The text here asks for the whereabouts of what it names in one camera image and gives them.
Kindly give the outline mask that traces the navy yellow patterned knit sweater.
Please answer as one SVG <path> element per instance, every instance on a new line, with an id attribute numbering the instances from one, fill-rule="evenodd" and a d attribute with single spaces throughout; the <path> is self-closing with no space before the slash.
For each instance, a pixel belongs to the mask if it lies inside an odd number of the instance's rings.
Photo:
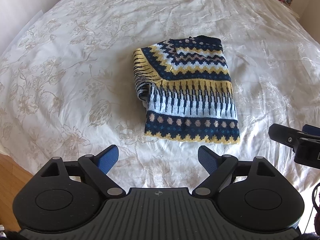
<path id="1" fill-rule="evenodd" d="M 240 141 L 220 39 L 201 35 L 138 48 L 133 74 L 146 109 L 146 135 L 188 142 Z"/>

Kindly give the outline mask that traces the cream floral bedspread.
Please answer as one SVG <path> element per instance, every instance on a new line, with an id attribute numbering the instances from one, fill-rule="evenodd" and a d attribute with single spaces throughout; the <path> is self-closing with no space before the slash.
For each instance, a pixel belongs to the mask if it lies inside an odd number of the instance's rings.
<path id="1" fill-rule="evenodd" d="M 207 176 L 200 144 L 144 135 L 133 52 L 197 35 L 222 41 L 240 128 L 238 144 L 209 148 L 265 157 L 310 204 L 319 170 L 296 164 L 268 128 L 319 125 L 319 44 L 276 0 L 61 0 L 1 59 L 2 148 L 36 173 L 115 144 L 109 175 L 124 189 L 193 189 Z"/>

